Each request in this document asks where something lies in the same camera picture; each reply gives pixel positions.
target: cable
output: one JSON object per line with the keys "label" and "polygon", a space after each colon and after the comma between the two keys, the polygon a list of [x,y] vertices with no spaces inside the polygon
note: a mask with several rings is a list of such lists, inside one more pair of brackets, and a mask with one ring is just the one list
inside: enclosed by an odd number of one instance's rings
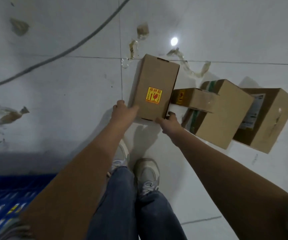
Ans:
{"label": "cable", "polygon": [[43,65],[46,65],[50,62],[53,62],[55,60],[58,60],[59,58],[62,58],[64,56],[66,56],[67,54],[71,53],[72,51],[76,50],[77,48],[81,47],[83,44],[85,44],[88,40],[90,40],[91,38],[93,38],[96,34],[98,34],[98,32],[100,32],[121,10],[122,8],[128,3],[129,0],[124,0],[122,2],[122,4],[115,10],[115,12],[113,12],[113,14],[111,16],[108,17],[108,19],[106,19],[106,21],[104,23],[101,24],[101,26],[99,26],[93,33],[91,33],[89,36],[87,36],[86,38],[82,39],[80,42],[78,42],[76,45],[74,45],[73,47],[67,49],[66,51],[58,54],[57,56],[54,56],[52,58],[49,58],[47,60],[44,60],[40,63],[37,63],[35,65],[30,66],[29,68],[26,68],[25,70],[17,73],[16,75],[5,79],[3,81],[0,81],[0,86],[4,85],[6,83],[9,83],[13,80],[15,80],[16,78],[23,76],[29,72],[31,72],[32,70],[39,68]]}

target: small cardboard box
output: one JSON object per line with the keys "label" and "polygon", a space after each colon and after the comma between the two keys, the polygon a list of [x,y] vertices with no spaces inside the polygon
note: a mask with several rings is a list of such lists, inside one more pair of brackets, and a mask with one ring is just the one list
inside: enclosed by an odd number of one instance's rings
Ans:
{"label": "small cardboard box", "polygon": [[254,102],[234,140],[269,153],[288,119],[288,93],[282,88],[243,88]]}
{"label": "small cardboard box", "polygon": [[206,81],[201,89],[218,94],[214,113],[189,109],[182,126],[196,136],[227,149],[254,98],[226,79]]}
{"label": "small cardboard box", "polygon": [[198,88],[175,89],[172,93],[171,103],[214,113],[214,104],[218,97],[216,93]]}
{"label": "small cardboard box", "polygon": [[142,60],[133,105],[139,105],[138,117],[164,118],[170,103],[180,65],[146,54]]}

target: forearm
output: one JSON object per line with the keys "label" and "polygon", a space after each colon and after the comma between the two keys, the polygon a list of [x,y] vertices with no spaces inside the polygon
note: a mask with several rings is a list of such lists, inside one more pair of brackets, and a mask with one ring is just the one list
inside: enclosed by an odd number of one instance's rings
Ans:
{"label": "forearm", "polygon": [[286,239],[288,193],[185,130],[172,141],[240,239]]}
{"label": "forearm", "polygon": [[83,239],[126,128],[109,123],[34,199],[20,218],[36,239]]}

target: right arm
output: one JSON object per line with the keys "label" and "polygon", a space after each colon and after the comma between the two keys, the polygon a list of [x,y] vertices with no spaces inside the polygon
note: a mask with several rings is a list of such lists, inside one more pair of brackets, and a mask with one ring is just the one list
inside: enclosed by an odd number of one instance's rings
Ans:
{"label": "right arm", "polygon": [[239,239],[287,239],[288,193],[213,149],[178,123],[157,118]]}

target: foot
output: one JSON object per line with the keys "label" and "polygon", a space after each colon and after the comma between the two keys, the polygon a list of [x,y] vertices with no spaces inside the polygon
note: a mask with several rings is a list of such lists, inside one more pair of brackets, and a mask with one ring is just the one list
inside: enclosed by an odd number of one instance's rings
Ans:
{"label": "foot", "polygon": [[121,166],[128,166],[130,160],[130,154],[123,140],[120,141],[116,153],[113,158],[112,166],[107,176],[110,177],[112,173]]}
{"label": "foot", "polygon": [[137,179],[137,194],[139,196],[158,190],[160,171],[153,159],[142,158],[138,160],[134,166],[134,174]]}

